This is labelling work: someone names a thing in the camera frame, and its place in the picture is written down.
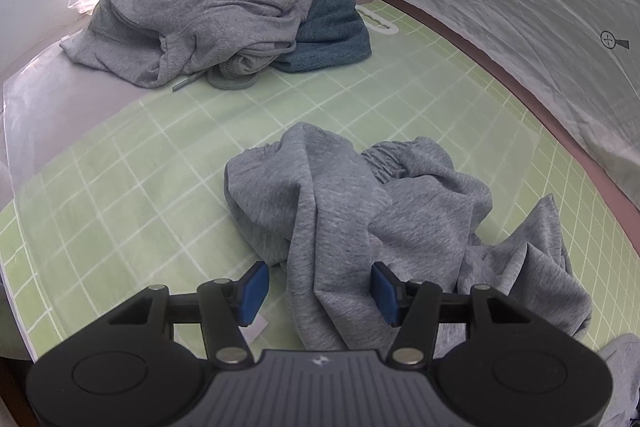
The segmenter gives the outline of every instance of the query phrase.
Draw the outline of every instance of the logo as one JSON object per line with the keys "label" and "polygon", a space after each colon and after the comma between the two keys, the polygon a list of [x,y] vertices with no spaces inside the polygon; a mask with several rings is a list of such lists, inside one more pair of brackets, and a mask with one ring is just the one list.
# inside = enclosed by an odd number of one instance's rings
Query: logo
{"label": "logo", "polygon": [[324,355],[319,355],[318,357],[315,357],[314,359],[311,359],[311,362],[315,363],[318,367],[324,367],[329,362],[331,362],[331,360],[329,360]]}

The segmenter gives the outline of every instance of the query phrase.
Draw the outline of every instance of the crumpled fabric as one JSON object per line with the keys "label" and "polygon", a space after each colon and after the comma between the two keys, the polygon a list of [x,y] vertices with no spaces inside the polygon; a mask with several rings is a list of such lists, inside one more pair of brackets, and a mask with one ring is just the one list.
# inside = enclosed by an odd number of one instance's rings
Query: crumpled fabric
{"label": "crumpled fabric", "polygon": [[286,73],[344,66],[371,56],[369,31],[356,0],[313,0],[296,35],[296,49],[276,58],[272,66]]}
{"label": "crumpled fabric", "polygon": [[[487,283],[581,338],[591,297],[574,278],[552,196],[499,245],[475,230],[492,209],[489,188],[456,172],[436,142],[382,142],[358,154],[308,123],[225,168],[225,196],[244,238],[287,273],[287,306],[305,347],[380,349],[397,330],[369,294],[371,265],[448,293]],[[465,340],[441,325],[435,356]]]}
{"label": "crumpled fabric", "polygon": [[632,333],[620,335],[598,354],[613,376],[613,395],[600,427],[629,427],[638,418],[640,398],[640,339]]}
{"label": "crumpled fabric", "polygon": [[60,46],[72,61],[142,87],[218,64],[236,78],[295,49],[311,2],[100,0],[88,27]]}

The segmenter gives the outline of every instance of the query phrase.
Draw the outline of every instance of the clothing pile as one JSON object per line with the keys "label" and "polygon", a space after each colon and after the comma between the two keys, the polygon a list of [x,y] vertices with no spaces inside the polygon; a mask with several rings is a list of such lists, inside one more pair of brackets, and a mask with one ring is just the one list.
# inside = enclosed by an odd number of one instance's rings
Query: clothing pile
{"label": "clothing pile", "polygon": [[[287,307],[308,349],[388,350],[397,330],[369,294],[375,261],[448,293],[488,283],[565,333],[586,334],[591,297],[572,275],[553,197],[499,245],[483,245],[475,230],[492,209],[489,188],[456,172],[431,139],[358,154],[299,123],[229,161],[225,196],[258,255],[286,270]],[[464,340],[464,325],[441,325],[435,356]]]}
{"label": "clothing pile", "polygon": [[60,46],[142,87],[206,71],[215,87],[239,89],[271,63],[310,71],[371,54],[355,0],[100,0]]}

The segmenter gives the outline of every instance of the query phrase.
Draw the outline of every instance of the gray sweatpants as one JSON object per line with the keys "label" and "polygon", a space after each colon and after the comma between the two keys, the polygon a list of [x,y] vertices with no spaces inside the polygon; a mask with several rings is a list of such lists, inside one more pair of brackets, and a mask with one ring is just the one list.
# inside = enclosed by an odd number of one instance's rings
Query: gray sweatpants
{"label": "gray sweatpants", "polygon": [[[569,335],[586,333],[590,295],[572,275],[552,196],[499,245],[474,231],[492,209],[489,188],[456,172],[433,140],[382,142],[357,154],[307,123],[247,150],[225,171],[239,230],[287,271],[287,304],[308,349],[382,349],[396,330],[369,294],[371,265],[446,292],[488,283]],[[436,356],[464,341],[442,325]]]}

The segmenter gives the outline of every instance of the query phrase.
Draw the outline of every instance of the white sticker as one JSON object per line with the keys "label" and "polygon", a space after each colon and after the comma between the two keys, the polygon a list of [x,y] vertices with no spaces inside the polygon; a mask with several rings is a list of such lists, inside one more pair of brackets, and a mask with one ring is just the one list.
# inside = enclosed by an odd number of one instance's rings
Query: white sticker
{"label": "white sticker", "polygon": [[247,344],[251,344],[255,339],[258,338],[258,335],[264,331],[264,328],[267,327],[267,319],[265,319],[259,313],[255,315],[254,321],[247,326],[246,328],[240,328],[242,336],[244,337]]}

